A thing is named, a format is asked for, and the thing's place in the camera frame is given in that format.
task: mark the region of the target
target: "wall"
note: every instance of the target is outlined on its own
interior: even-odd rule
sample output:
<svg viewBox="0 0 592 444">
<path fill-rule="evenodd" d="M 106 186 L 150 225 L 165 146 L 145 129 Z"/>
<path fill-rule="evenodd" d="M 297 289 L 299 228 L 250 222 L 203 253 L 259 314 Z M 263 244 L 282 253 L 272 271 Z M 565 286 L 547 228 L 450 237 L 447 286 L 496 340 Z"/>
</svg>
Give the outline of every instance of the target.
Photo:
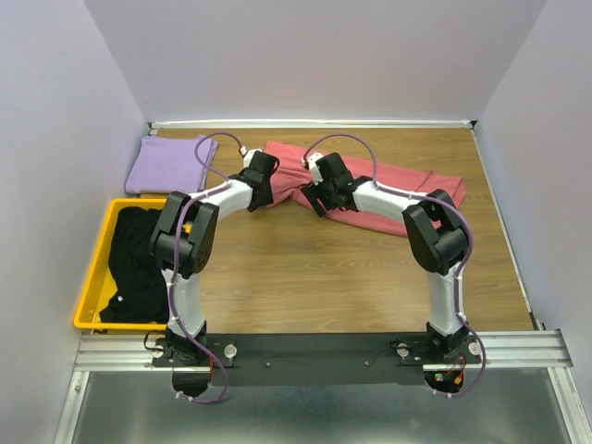
<svg viewBox="0 0 592 444">
<path fill-rule="evenodd" d="M 49 443 L 82 278 L 145 120 L 79 0 L 3 2 L 0 42 L 0 441 Z"/>
<path fill-rule="evenodd" d="M 146 118 L 475 119 L 545 0 L 86 0 Z"/>
<path fill-rule="evenodd" d="M 592 4 L 549 0 L 476 127 L 534 312 L 560 327 L 588 415 Z"/>
</svg>

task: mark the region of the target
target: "folded red fabric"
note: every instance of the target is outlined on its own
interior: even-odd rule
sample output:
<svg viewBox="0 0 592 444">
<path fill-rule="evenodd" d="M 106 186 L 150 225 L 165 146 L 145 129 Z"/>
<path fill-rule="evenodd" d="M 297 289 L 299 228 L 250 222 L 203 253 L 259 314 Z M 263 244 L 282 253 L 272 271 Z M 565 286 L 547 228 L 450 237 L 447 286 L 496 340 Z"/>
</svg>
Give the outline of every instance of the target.
<svg viewBox="0 0 592 444">
<path fill-rule="evenodd" d="M 279 158 L 280 164 L 276 173 L 271 177 L 271 188 L 274 195 L 275 206 L 286 199 L 291 199 L 298 204 L 312 210 L 300 188 L 311 180 L 310 173 L 302 167 L 301 159 L 304 149 L 299 146 L 287 145 L 280 142 L 268 142 L 265 152 Z M 352 175 L 372 176 L 372 161 L 357 157 L 342 156 L 343 162 Z M 466 195 L 463 178 L 440 176 L 430 170 L 427 172 L 413 171 L 399 166 L 378 164 L 378 181 L 390 187 L 409 191 L 432 192 L 438 188 L 446 191 L 454 204 L 458 207 Z M 353 211 L 329 211 L 326 215 L 329 219 L 354 225 L 355 227 L 372 229 L 383 233 L 406 236 L 405 226 L 386 217 L 356 213 Z"/>
</svg>

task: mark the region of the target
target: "folded lavender towel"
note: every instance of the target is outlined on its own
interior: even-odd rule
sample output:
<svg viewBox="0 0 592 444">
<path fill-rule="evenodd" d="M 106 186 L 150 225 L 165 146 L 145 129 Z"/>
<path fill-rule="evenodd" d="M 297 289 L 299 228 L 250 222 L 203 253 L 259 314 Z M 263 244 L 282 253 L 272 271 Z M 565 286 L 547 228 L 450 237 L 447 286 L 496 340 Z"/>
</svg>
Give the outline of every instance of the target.
<svg viewBox="0 0 592 444">
<path fill-rule="evenodd" d="M 197 139 L 167 139 L 146 136 L 142 139 L 140 154 L 129 173 L 126 192 L 167 193 L 172 191 L 196 192 L 204 189 L 207 170 L 201 166 L 193 150 L 203 136 Z M 200 158 L 209 166 L 218 143 L 207 140 L 199 148 Z"/>
</svg>

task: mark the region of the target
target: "black fabric in bin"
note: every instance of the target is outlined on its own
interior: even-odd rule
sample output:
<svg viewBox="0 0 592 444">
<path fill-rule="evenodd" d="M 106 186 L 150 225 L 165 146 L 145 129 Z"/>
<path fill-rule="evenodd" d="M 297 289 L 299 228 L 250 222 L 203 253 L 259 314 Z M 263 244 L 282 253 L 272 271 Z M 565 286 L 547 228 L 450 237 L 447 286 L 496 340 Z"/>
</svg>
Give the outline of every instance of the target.
<svg viewBox="0 0 592 444">
<path fill-rule="evenodd" d="M 119 212 L 109 252 L 117 292 L 101 311 L 101 322 L 168 322 L 167 284 L 148 248 L 160 213 L 135 206 Z"/>
</svg>

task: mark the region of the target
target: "yellow plastic tray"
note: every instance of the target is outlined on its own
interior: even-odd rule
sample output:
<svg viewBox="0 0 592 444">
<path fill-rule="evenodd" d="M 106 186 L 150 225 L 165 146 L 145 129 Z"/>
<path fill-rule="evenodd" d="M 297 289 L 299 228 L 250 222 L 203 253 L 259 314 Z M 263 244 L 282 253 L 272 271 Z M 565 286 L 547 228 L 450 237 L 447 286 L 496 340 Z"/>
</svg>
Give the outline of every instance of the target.
<svg viewBox="0 0 592 444">
<path fill-rule="evenodd" d="M 89 266 L 89 270 L 84 279 L 84 286 L 80 295 L 80 301 L 76 314 L 74 315 L 74 325 L 78 328 L 96 328 L 113 330 L 164 330 L 166 324 L 115 324 L 101 322 L 99 312 L 103 310 L 109 299 L 116 292 L 116 285 L 111 272 L 109 271 L 108 260 L 111 240 L 117 223 L 119 211 L 128 206 L 138 206 L 143 209 L 161 210 L 165 206 L 167 199 L 115 199 L 109 205 L 101 235 L 94 247 L 94 254 Z"/>
</svg>

